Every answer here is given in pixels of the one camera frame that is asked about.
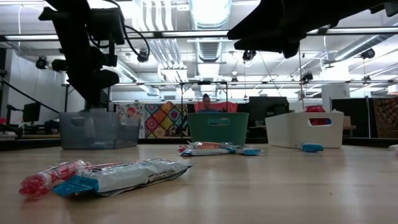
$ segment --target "black cable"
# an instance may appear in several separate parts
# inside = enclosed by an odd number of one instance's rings
[[[121,8],[120,8],[120,5],[119,5],[117,2],[115,2],[114,0],[103,0],[103,1],[112,3],[112,4],[114,4],[115,6],[117,6],[117,7],[119,8],[119,10],[120,10],[120,19],[121,19],[121,22],[122,22],[122,24],[123,24],[123,26],[122,26],[122,28],[123,28],[123,33],[124,33],[124,36],[125,36],[125,38],[126,38],[126,41],[127,41],[127,43],[129,44],[131,50],[132,50],[138,57],[142,57],[142,58],[144,58],[144,59],[149,59],[150,48],[149,48],[149,44],[148,44],[147,39],[143,36],[143,34],[141,34],[141,32],[139,32],[139,31],[136,30],[135,28],[133,28],[133,27],[131,27],[131,26],[127,26],[127,25],[124,24],[124,16],[123,16],[122,10],[121,10]],[[142,55],[140,55],[139,52],[132,46],[132,44],[131,44],[131,42],[130,42],[130,39],[129,39],[129,36],[128,36],[128,34],[127,34],[126,28],[129,28],[129,29],[133,30],[134,32],[136,32],[136,33],[144,40],[144,42],[145,42],[145,44],[146,44],[146,46],[147,46],[147,55],[146,55],[145,57],[142,56]]]
[[[108,47],[109,47],[109,44],[108,44],[108,45],[101,46],[101,41],[98,41],[98,43],[96,43],[95,40],[94,40],[94,38],[93,38],[89,33],[87,33],[87,35],[88,35],[88,38],[89,38],[90,42],[91,42],[95,47],[97,47],[97,48],[99,48],[99,49],[105,49],[105,48],[108,48]]]
[[[15,91],[17,91],[18,93],[20,93],[20,94],[22,94],[22,95],[28,97],[29,99],[31,99],[31,100],[33,100],[34,102],[36,102],[36,103],[38,103],[38,104],[44,106],[45,108],[47,108],[47,109],[49,109],[49,110],[51,110],[51,111],[54,111],[54,112],[56,112],[56,113],[59,114],[59,112],[58,112],[57,110],[55,110],[55,109],[53,109],[53,108],[51,108],[51,107],[45,105],[44,103],[40,102],[39,100],[36,100],[35,98],[32,98],[32,97],[30,97],[29,95],[25,94],[24,92],[18,90],[16,87],[14,87],[14,86],[11,85],[9,82],[7,82],[3,77],[0,77],[0,78],[1,78],[1,80],[2,80],[2,82],[3,82],[4,84],[6,84],[7,86],[9,86],[9,87],[12,88],[13,90],[15,90]]]
[[[126,35],[127,43],[129,44],[130,48],[132,49],[132,51],[134,51],[134,53],[135,53],[137,56],[142,57],[140,54],[138,54],[138,53],[136,52],[136,50],[135,50],[134,47],[132,46],[132,44],[131,44],[131,42],[130,42],[130,40],[129,40],[129,37],[128,37],[128,35],[127,35],[126,27],[129,28],[129,29],[131,29],[131,30],[133,30],[134,32],[136,32],[136,33],[144,40],[144,42],[145,42],[145,44],[146,44],[146,46],[147,46],[147,49],[148,49],[148,51],[147,51],[147,56],[144,57],[144,58],[148,59],[148,58],[149,58],[149,54],[150,54],[150,48],[149,48],[149,44],[148,44],[147,39],[146,39],[146,38],[143,36],[143,34],[141,34],[141,32],[139,32],[138,30],[134,29],[134,28],[131,27],[131,26],[124,25],[124,28],[123,28],[123,29],[124,29],[124,35]]]

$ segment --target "wooden table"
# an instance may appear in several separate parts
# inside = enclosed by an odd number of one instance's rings
[[[398,159],[351,147],[308,154],[262,146],[263,156],[181,158],[176,145],[109,151],[58,147],[0,152],[0,223],[397,223]],[[164,157],[193,167],[180,178],[109,198],[26,200],[21,180],[60,161]]]

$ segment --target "plastic wrapper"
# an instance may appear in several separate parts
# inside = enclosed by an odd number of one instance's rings
[[[234,150],[235,154],[244,155],[244,156],[256,156],[260,153],[263,153],[263,150],[249,146],[236,146]]]
[[[230,145],[230,143],[225,142],[188,142],[190,146],[193,146],[195,149],[224,149],[226,146]]]
[[[253,147],[234,146],[230,143],[223,142],[194,142],[189,145],[180,146],[178,151],[180,152],[180,156],[212,156],[221,154],[255,156],[262,153],[262,150]]]
[[[61,196],[87,191],[94,191],[102,196],[113,196],[127,190],[175,179],[190,167],[167,159],[88,166],[68,181],[56,186],[53,191]]]
[[[304,143],[297,146],[303,152],[322,152],[323,146],[320,144]]]
[[[228,149],[186,149],[180,153],[180,156],[211,156],[230,153]]]
[[[398,157],[398,145],[389,146],[388,149],[390,149],[392,153]]]
[[[49,193],[61,180],[68,180],[79,167],[90,165],[82,160],[62,162],[46,170],[27,176],[21,183],[19,193],[26,197],[40,197]]]

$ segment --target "chair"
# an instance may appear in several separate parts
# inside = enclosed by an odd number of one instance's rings
[[[356,128],[355,125],[351,125],[351,117],[344,116],[343,118],[343,131],[349,130],[349,136],[353,137],[353,130]]]

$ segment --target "white package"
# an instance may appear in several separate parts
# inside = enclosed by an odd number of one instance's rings
[[[167,159],[88,166],[54,188],[54,192],[67,196],[94,190],[97,194],[112,196],[138,187],[175,179],[190,167],[190,165]]]

